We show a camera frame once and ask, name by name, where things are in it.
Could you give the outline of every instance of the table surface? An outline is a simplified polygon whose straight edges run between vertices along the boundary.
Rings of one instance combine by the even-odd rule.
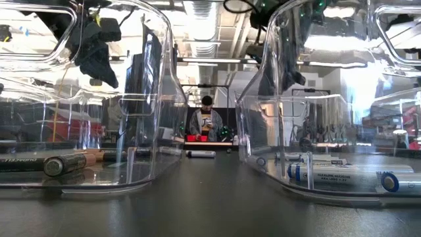
[[[0,236],[421,236],[420,212],[317,204],[220,152],[124,194],[2,190]]]

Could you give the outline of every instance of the gray jacket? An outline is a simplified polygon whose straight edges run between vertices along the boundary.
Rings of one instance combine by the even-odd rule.
[[[209,142],[216,142],[219,132],[222,129],[222,118],[221,116],[214,111],[213,109],[210,110],[210,119],[212,120],[213,128],[209,130],[208,141]],[[190,133],[193,135],[202,134],[202,126],[199,121],[202,120],[202,112],[200,109],[196,110],[190,119]]]

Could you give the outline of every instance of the battery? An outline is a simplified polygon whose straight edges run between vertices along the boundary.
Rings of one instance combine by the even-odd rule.
[[[173,148],[173,147],[160,147],[159,152],[162,154],[167,154],[167,155],[181,155],[182,154],[181,149]]]
[[[215,151],[186,151],[189,158],[215,158]]]
[[[307,157],[302,157],[300,162],[307,163]],[[313,157],[313,164],[327,164],[327,165],[346,165],[346,159],[339,159],[338,157]]]
[[[411,193],[421,192],[421,173],[385,172],[382,175],[382,186],[388,192]]]
[[[78,169],[90,167],[95,162],[96,158],[94,154],[77,153],[59,155],[47,158],[44,161],[44,173],[47,176],[56,177]]]
[[[290,178],[295,176],[296,181],[307,180],[307,166],[296,165],[295,174],[288,173]],[[408,165],[314,165],[314,182],[323,182],[329,184],[348,184],[348,185],[369,185],[378,184],[378,175],[385,172],[414,172]]]
[[[0,159],[0,172],[43,171],[45,158]]]
[[[279,152],[276,153],[276,158],[280,158],[281,154]],[[285,153],[285,160],[286,161],[301,161],[307,158],[307,153]],[[339,159],[339,157],[332,157],[331,155],[326,154],[313,154],[313,161],[315,159]]]

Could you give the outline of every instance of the person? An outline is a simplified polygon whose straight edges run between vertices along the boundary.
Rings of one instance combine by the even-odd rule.
[[[200,140],[200,136],[208,136],[208,142],[216,142],[219,131],[222,129],[221,116],[212,109],[212,97],[206,95],[202,98],[202,108],[196,110],[190,119],[190,133]]]

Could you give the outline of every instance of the clear plastic bin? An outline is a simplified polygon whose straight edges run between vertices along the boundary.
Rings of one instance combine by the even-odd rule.
[[[162,13],[140,1],[0,11],[0,188],[113,191],[181,158],[187,97]]]
[[[280,7],[237,95],[241,159],[300,194],[421,197],[420,4]]]

